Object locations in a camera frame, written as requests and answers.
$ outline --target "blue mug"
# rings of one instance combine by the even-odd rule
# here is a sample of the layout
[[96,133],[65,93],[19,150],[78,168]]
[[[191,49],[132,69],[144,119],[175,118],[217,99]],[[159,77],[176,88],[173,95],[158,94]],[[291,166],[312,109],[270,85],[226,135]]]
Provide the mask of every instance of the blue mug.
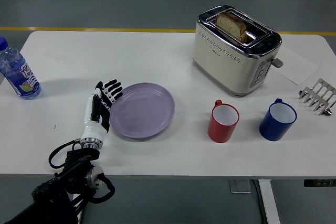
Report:
[[278,98],[270,105],[259,126],[261,135],[270,141],[278,141],[297,119],[295,109]]

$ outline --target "bottle cap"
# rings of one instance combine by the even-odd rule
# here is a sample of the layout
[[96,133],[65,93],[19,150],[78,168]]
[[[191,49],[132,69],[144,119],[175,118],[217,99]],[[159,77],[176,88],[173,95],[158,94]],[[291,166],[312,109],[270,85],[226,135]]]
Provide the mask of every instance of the bottle cap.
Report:
[[4,37],[0,36],[0,51],[6,49],[8,47],[8,42]]

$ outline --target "bottle label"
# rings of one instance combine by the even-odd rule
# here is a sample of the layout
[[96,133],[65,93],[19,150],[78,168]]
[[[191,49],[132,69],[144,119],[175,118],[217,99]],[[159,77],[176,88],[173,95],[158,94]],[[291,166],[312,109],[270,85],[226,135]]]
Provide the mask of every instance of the bottle label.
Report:
[[20,67],[19,72],[8,80],[15,91],[23,97],[35,93],[40,86],[26,62]]

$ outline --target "metal toast rack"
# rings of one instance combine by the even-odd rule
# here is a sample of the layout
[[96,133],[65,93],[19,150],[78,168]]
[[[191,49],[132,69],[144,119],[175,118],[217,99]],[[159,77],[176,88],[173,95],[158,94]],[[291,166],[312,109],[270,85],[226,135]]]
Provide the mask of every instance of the metal toast rack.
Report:
[[306,87],[300,90],[299,95],[299,99],[306,97],[304,103],[311,101],[309,107],[315,105],[314,111],[320,109],[319,115],[332,115],[330,109],[336,103],[336,89],[323,79],[319,79],[312,89]]

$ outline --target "toaster vent holes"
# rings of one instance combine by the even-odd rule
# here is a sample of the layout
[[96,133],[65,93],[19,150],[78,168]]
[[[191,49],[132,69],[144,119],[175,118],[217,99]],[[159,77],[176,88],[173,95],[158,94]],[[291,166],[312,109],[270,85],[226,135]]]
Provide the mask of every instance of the toaster vent holes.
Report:
[[240,63],[241,60],[238,59],[237,57],[233,56],[232,54],[230,54],[229,52],[225,51],[225,49],[223,49],[222,47],[220,47],[219,45],[217,45],[215,42],[213,42],[210,38],[208,38],[207,36],[205,36],[204,34],[202,34],[200,31],[198,32],[198,34],[204,38],[206,41],[208,41],[212,46],[214,46],[217,50],[219,50],[220,52],[222,52],[224,55],[226,55],[227,57],[230,57],[230,59],[233,59],[234,61],[236,61],[237,63]]

